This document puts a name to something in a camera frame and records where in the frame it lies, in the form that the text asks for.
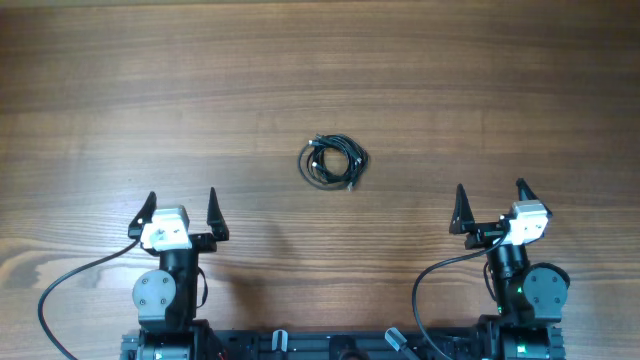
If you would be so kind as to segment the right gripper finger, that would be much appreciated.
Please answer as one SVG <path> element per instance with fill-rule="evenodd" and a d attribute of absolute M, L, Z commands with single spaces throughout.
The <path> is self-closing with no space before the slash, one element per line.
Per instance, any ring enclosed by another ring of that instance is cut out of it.
<path fill-rule="evenodd" d="M 456 187 L 456 198 L 449 226 L 449 233 L 453 235 L 460 235 L 472 233 L 474 229 L 475 219 L 466 191 L 462 184 L 458 184 Z"/>
<path fill-rule="evenodd" d="M 518 178 L 516 181 L 516 187 L 518 191 L 518 197 L 520 201 L 537 200 L 539 201 L 547 212 L 547 216 L 552 216 L 552 211 L 539 199 L 539 197 L 531 190 L 524 178 Z"/>

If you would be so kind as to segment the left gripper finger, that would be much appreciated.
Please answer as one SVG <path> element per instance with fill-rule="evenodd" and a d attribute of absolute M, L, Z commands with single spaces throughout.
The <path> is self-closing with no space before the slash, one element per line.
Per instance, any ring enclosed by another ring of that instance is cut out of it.
<path fill-rule="evenodd" d="M 151 191 L 145 203 L 128 226 L 129 231 L 142 231 L 144 226 L 152 222 L 152 216 L 157 208 L 157 195 Z"/>
<path fill-rule="evenodd" d="M 206 223 L 211 228 L 215 241 L 229 240 L 229 229 L 221 213 L 214 187 L 210 188 Z"/>

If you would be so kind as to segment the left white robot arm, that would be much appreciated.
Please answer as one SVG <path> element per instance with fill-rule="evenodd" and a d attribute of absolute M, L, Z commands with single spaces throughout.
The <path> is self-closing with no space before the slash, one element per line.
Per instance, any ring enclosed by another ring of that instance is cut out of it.
<path fill-rule="evenodd" d="M 189 232 L 184 206 L 157 206 L 151 192 L 131 221 L 128 236 L 159 259 L 159 268 L 141 275 L 132 290 L 140 330 L 122 337 L 121 360 L 226 359 L 228 353 L 206 320 L 196 318 L 208 297 L 197 295 L 198 279 L 204 276 L 198 260 L 214 253 L 219 242 L 229 239 L 216 191 L 210 190 L 206 224 L 208 232 Z"/>

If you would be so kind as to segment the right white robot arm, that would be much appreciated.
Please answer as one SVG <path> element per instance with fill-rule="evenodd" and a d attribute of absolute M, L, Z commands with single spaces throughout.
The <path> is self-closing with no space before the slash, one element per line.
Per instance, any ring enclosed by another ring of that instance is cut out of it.
<path fill-rule="evenodd" d="M 462 185 L 456 188 L 449 232 L 464 235 L 465 248 L 487 259 L 498 313 L 483 315 L 475 325 L 474 349 L 479 359 L 564 359 L 562 309 L 570 277 L 551 263 L 530 262 L 526 247 L 545 235 L 551 210 L 522 178 L 518 200 L 497 221 L 475 220 Z"/>

